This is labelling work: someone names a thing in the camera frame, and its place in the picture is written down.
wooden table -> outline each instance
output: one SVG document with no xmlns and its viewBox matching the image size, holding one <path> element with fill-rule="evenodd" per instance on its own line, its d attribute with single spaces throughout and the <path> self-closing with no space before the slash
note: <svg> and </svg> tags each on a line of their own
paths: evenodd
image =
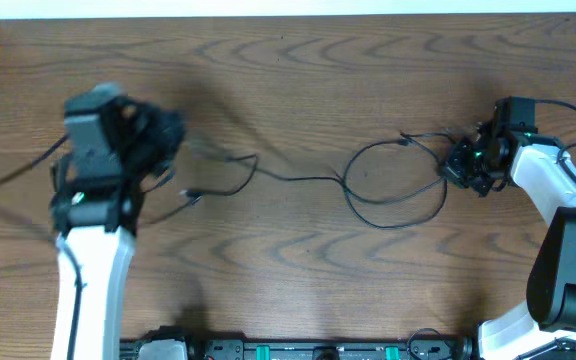
<svg viewBox="0 0 576 360">
<path fill-rule="evenodd" d="M 576 15 L 1 21 L 0 175 L 63 133 L 64 100 L 108 80 L 183 109 L 193 132 L 255 151 L 266 168 L 330 175 L 401 130 L 472 134 L 511 94 L 576 104 Z M 576 139 L 575 114 L 538 113 L 541 132 Z M 143 219 L 181 203 L 182 188 L 230 188 L 246 176 L 187 148 L 177 167 Z M 432 180 L 433 167 L 390 147 L 366 155 L 350 180 L 385 196 Z M 16 216 L 0 216 L 0 359 L 50 353 L 51 195 L 48 164 L 0 190 L 0 207 Z M 361 210 L 394 223 L 437 201 L 430 192 Z M 123 336 L 172 324 L 253 338 L 466 333 L 524 299 L 545 231 L 514 188 L 480 199 L 451 186 L 432 222 L 379 231 L 354 218 L 332 184 L 260 175 L 236 197 L 205 199 L 140 231 Z"/>
</svg>

brown wooden surface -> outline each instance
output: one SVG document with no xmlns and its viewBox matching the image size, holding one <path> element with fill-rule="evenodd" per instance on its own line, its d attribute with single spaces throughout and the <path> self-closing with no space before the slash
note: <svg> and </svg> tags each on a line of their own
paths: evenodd
<svg viewBox="0 0 576 360">
<path fill-rule="evenodd" d="M 238 154 L 258 151 L 267 168 L 329 175 L 361 145 L 400 130 L 472 133 L 510 94 L 576 104 L 576 15 L 0 22 L 0 175 L 60 136 L 65 99 L 107 80 L 185 109 L 193 130 Z M 576 139 L 566 110 L 540 107 L 538 126 Z M 414 149 L 362 161 L 351 184 L 372 196 L 433 176 Z M 182 188 L 245 177 L 187 148 L 177 166 L 144 219 L 180 203 Z M 50 353 L 50 197 L 47 164 L 0 190 L 1 207 L 36 224 L 0 216 L 0 358 Z M 436 202 L 429 193 L 362 209 L 385 223 Z M 277 338 L 458 333 L 523 300 L 545 230 L 518 189 L 479 199 L 451 186 L 435 220 L 384 232 L 356 220 L 331 184 L 258 176 L 237 197 L 205 199 L 142 229 L 123 336 L 165 324 Z"/>
</svg>

